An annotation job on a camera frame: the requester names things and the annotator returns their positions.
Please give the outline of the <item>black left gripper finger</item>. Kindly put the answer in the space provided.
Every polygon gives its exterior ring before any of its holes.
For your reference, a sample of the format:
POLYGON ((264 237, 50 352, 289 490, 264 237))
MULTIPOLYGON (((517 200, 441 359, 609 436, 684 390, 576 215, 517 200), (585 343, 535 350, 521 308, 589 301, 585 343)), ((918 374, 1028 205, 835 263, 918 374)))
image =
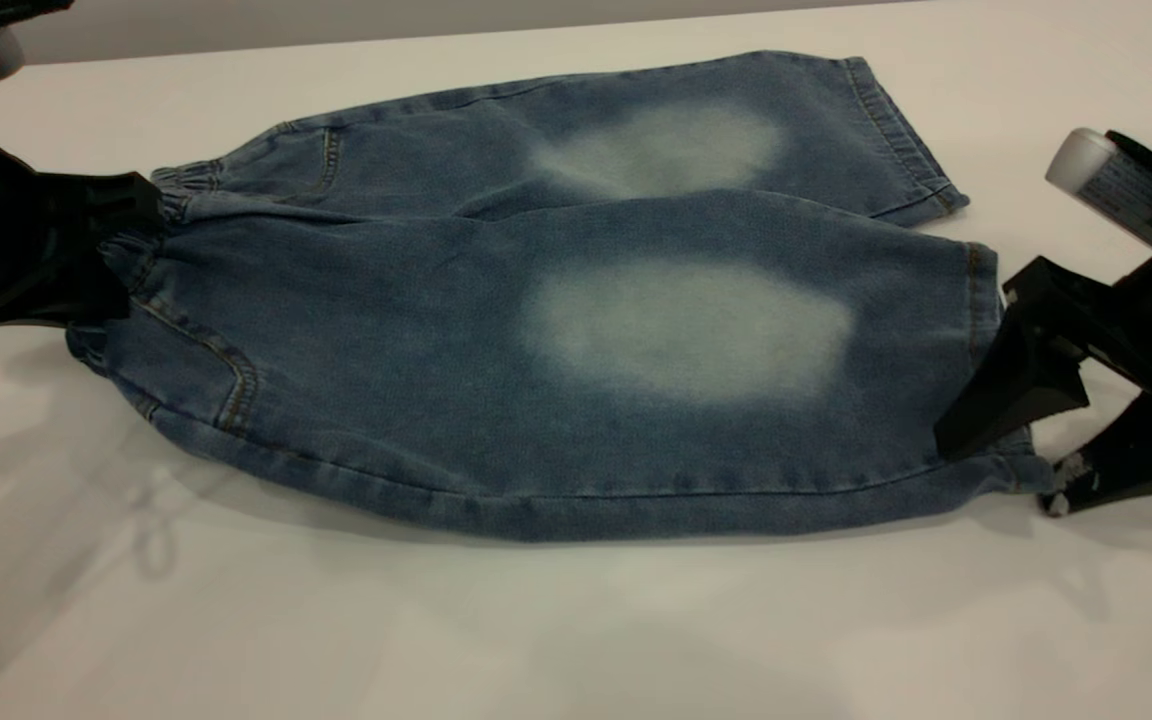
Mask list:
POLYGON ((52 241, 0 243, 0 327, 108 323, 129 313, 127 288, 99 252, 52 241))
POLYGON ((65 236, 103 238, 122 232, 160 232, 162 195, 154 183, 132 172, 118 176, 41 173, 41 219, 65 236))

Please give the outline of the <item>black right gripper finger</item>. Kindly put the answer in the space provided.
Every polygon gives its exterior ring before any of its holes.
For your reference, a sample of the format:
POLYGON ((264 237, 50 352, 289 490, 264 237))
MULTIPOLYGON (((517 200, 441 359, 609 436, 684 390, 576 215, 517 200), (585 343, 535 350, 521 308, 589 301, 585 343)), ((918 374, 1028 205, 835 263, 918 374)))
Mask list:
POLYGON ((1085 348, 1069 338, 1069 297, 1014 291, 972 379, 934 424, 938 450, 965 458, 1034 420, 1089 406, 1085 348))
POLYGON ((1047 516, 1068 516, 1152 497, 1152 397, 1135 397, 1116 420, 1053 465, 1055 488, 1039 497, 1047 516))

